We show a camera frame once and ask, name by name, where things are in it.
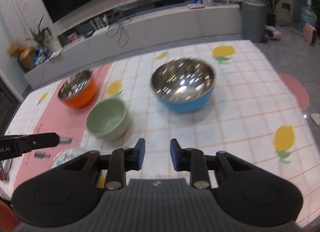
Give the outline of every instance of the green bowl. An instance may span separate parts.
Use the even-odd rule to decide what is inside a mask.
[[[125,103],[117,98],[97,103],[89,112],[85,126],[96,137],[105,136],[109,140],[120,137],[129,125],[129,115]]]

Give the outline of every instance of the gray trash can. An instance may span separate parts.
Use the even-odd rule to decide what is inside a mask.
[[[266,24],[266,5],[256,0],[243,0],[241,3],[242,35],[254,43],[260,43]]]

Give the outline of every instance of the pink placemat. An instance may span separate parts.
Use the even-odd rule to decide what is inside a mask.
[[[49,170],[55,155],[57,155],[64,148],[78,147],[80,145],[85,130],[85,120],[87,114],[97,101],[102,83],[111,65],[112,63],[109,63],[104,66],[94,68],[93,77],[96,80],[98,91],[91,103],[84,108],[67,107],[65,104],[59,101],[58,92],[66,79],[63,79],[59,83],[52,95],[51,100],[40,117],[38,124],[34,128],[33,133],[55,132],[60,137],[72,138],[72,143],[58,145],[57,147],[53,148],[41,149],[41,151],[44,151],[46,154],[50,154],[50,158],[34,158],[36,150],[24,154],[14,182],[14,188],[19,186],[22,182]]]
[[[288,87],[290,92],[296,97],[301,111],[307,109],[309,106],[309,94],[303,85],[289,75],[279,73],[279,77]]]

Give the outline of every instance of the table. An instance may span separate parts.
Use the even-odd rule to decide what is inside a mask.
[[[225,63],[212,57],[212,50],[220,46],[228,47],[224,55],[231,59]],[[156,68],[182,56],[201,57],[217,73],[208,104],[189,114],[176,114],[163,107],[149,85]],[[26,98],[6,134],[56,132],[72,137],[71,146],[99,150],[101,154],[110,154],[118,147],[132,147],[139,138],[145,138],[143,168],[140,172],[128,172],[128,179],[185,177],[188,181],[188,173],[173,169],[169,152],[172,138],[183,148],[195,147],[207,155],[225,150],[291,181],[301,190],[304,205],[297,220],[300,226],[320,215],[320,155],[312,133],[295,97],[250,41],[203,43],[142,54],[96,68],[94,75],[100,92],[90,106],[65,107],[57,100],[63,82],[58,81]],[[116,81],[121,83],[117,92],[129,106],[132,122],[120,139],[107,142],[90,135],[84,121],[94,103],[114,94],[109,87]],[[275,133],[284,129],[291,130],[295,139],[292,146],[279,149]],[[10,197],[21,182],[48,170],[53,156],[65,147],[45,149],[51,158],[33,158],[33,151],[14,159],[10,181],[0,183],[3,192]],[[213,171],[210,179],[216,187]]]

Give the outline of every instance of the metal screw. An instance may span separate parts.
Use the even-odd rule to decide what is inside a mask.
[[[198,180],[194,182],[193,186],[197,189],[206,189],[207,187],[210,186],[210,184],[205,180]]]
[[[122,184],[118,181],[109,181],[106,183],[106,188],[109,190],[116,190],[120,189],[122,187]]]

